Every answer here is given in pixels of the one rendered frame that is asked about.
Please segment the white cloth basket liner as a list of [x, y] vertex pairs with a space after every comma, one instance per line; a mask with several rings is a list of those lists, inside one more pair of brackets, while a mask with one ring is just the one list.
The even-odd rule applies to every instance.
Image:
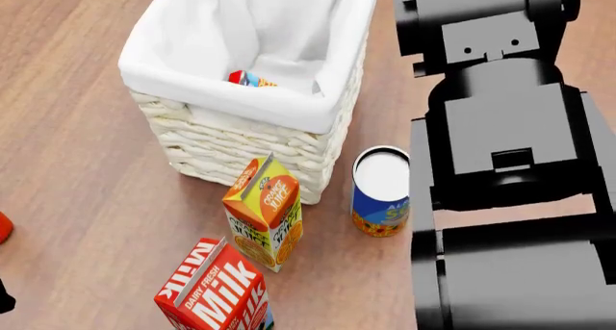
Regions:
[[[118, 67], [128, 88], [197, 110], [326, 133], [376, 0], [153, 0]], [[245, 70], [276, 87], [228, 81]]]

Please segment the white woven wicker basket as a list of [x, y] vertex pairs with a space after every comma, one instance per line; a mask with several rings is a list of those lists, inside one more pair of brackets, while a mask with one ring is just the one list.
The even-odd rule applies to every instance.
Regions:
[[368, 40], [361, 39], [354, 65], [326, 133], [309, 133], [206, 110], [176, 99], [128, 91], [179, 173], [222, 185], [232, 185], [252, 159], [272, 155], [299, 179], [301, 202], [314, 205], [329, 185], [360, 95]]

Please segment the blue soup can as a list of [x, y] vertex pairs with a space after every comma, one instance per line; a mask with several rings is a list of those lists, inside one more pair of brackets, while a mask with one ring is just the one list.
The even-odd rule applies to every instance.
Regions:
[[391, 237], [409, 217], [409, 156], [390, 145], [360, 153], [351, 170], [350, 217], [370, 237]]

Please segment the red blue yellow small package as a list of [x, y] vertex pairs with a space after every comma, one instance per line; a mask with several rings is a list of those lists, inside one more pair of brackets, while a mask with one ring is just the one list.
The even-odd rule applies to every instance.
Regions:
[[244, 87], [276, 87], [276, 84], [266, 81], [264, 78], [260, 78], [245, 70], [231, 72], [228, 75], [228, 81], [232, 84], [237, 84]]

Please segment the orange juice carton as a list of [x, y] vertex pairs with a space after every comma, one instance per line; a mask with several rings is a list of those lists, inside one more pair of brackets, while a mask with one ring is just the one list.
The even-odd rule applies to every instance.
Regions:
[[300, 187], [294, 175], [273, 156], [253, 159], [222, 204], [240, 251], [280, 271], [303, 236]]

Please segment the red milk carton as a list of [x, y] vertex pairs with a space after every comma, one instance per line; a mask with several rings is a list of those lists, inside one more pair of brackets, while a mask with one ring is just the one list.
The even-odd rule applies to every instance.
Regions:
[[154, 301], [174, 330], [273, 330], [263, 274], [226, 239], [202, 238]]

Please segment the red object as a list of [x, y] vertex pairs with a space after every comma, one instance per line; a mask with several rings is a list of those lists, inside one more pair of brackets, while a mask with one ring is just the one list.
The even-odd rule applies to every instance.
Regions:
[[5, 242], [13, 232], [13, 222], [0, 211], [0, 244]]

